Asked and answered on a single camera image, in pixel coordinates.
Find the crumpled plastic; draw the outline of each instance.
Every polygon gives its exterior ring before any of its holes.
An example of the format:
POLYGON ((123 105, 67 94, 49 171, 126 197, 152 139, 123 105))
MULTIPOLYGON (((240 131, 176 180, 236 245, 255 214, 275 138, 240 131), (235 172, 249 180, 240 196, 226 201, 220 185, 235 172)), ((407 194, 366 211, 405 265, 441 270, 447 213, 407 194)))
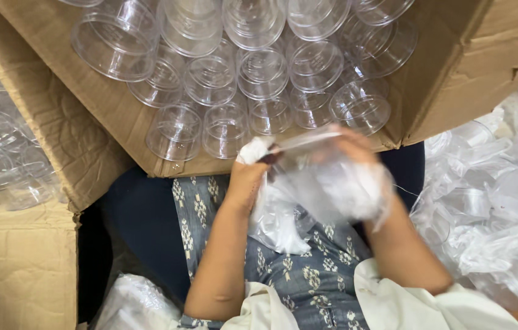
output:
POLYGON ((518 93, 425 147, 412 222, 457 282, 518 310, 518 93))
POLYGON ((181 317, 180 310, 151 281, 121 274, 102 305, 94 330, 169 329, 181 317))
MULTIPOLYGON (((332 143, 340 133, 316 129, 267 148, 277 161, 265 173, 249 221, 248 235, 283 254, 310 250, 308 231, 325 225, 372 221, 379 228, 387 219, 393 177, 381 164, 358 164, 332 143)), ((250 142, 240 154, 257 161, 265 149, 250 142)))

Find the stack of plastic cups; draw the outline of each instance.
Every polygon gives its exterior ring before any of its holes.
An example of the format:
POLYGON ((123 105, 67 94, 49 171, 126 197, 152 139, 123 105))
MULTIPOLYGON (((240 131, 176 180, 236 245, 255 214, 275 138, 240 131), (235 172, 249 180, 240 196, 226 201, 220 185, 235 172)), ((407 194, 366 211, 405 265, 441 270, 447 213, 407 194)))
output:
POLYGON ((264 49, 285 26, 285 0, 223 0, 224 30, 242 49, 264 49))
POLYGON ((155 67, 159 24, 156 1, 106 0, 85 8, 72 28, 76 53, 94 70, 116 80, 147 79, 155 67))
POLYGON ((248 109, 251 129, 262 135, 281 133, 294 121, 286 90, 267 100, 248 99, 248 109))
POLYGON ((204 106, 223 105, 237 92, 235 48, 225 39, 211 54, 193 59, 184 73, 186 93, 204 106))
POLYGON ((336 82, 344 69, 344 56, 336 42, 325 39, 290 44, 298 45, 293 51, 289 48, 287 51, 289 78, 293 86, 305 93, 315 93, 336 82))
POLYGON ((182 98, 182 78, 185 71, 186 62, 183 57, 165 41, 160 41, 152 75, 143 81, 129 82, 127 85, 139 101, 153 108, 161 108, 182 98))
POLYGON ((349 14, 348 0, 288 1, 288 24, 307 41, 328 38, 340 28, 349 14))
POLYGON ((383 127, 391 115, 385 97, 372 84, 351 82, 340 88, 330 101, 335 121, 369 136, 383 127))
POLYGON ((186 161, 200 151, 202 120, 197 111, 184 105, 168 105, 157 111, 149 132, 147 146, 160 158, 186 161))
POLYGON ((226 104, 214 106, 204 116, 204 150, 219 159, 235 158, 251 138, 246 100, 237 93, 226 104))
POLYGON ((94 7, 99 5, 104 0, 59 0, 64 4, 69 4, 76 7, 94 7))
POLYGON ((288 83, 288 68, 282 50, 270 46, 261 50, 239 49, 237 78, 248 98, 264 101, 280 94, 288 83))
POLYGON ((164 0, 157 18, 163 39, 183 56, 209 55, 222 39, 219 0, 164 0))
POLYGON ((408 10, 414 0, 353 0, 353 11, 367 25, 387 25, 408 10))

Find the brown cardboard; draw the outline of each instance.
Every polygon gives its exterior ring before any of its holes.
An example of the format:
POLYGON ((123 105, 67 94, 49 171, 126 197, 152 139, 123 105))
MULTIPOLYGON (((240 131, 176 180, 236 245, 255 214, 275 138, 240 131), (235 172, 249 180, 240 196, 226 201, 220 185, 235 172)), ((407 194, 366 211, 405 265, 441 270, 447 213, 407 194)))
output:
POLYGON ((0 80, 57 171, 72 212, 90 206, 134 164, 2 16, 0 80))
POLYGON ((76 230, 67 205, 0 206, 0 329, 70 330, 77 320, 76 230))
POLYGON ((404 145, 484 115, 517 89, 517 0, 422 0, 406 16, 421 32, 406 64, 415 83, 404 94, 404 145))

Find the cardboard box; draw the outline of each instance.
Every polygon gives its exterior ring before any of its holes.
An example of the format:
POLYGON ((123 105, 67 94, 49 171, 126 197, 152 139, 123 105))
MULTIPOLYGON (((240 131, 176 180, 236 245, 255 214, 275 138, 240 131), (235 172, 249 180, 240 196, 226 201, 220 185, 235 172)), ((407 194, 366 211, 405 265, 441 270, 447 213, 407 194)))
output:
MULTIPOLYGON (((156 109, 137 101, 126 84, 89 69, 70 45, 81 9, 57 1, 0 0, 0 13, 149 175, 229 170, 232 161, 203 151, 175 163, 148 150, 145 134, 156 109)), ((390 76, 392 116, 373 136, 377 151, 422 141, 484 115, 518 86, 517 0, 418 0, 404 17, 416 23, 420 38, 408 63, 390 76)))
POLYGON ((0 206, 0 329, 74 329, 79 213, 134 162, 1 15, 0 79, 70 200, 0 206))
MULTIPOLYGON (((0 79, 71 200, 18 212, 0 207, 0 329, 75 327, 78 214, 133 165, 130 157, 152 176, 230 168, 205 154, 172 163, 148 151, 156 110, 75 55, 69 30, 79 13, 56 0, 0 0, 0 79)), ((406 17, 420 40, 390 77, 393 114, 373 137, 376 150, 478 117, 518 86, 517 0, 418 0, 406 17)))

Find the hand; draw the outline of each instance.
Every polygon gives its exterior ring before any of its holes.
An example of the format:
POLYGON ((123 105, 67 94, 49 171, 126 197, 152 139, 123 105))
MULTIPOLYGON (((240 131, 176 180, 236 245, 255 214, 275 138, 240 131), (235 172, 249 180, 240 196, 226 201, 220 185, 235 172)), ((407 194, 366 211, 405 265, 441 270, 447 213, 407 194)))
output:
POLYGON ((245 165, 235 161, 223 204, 235 207, 238 211, 250 213, 255 204, 263 174, 269 167, 265 163, 245 165))
POLYGON ((371 142, 361 134, 345 127, 333 128, 342 133, 334 138, 336 146, 352 161, 360 164, 376 164, 379 162, 377 155, 371 151, 371 142))

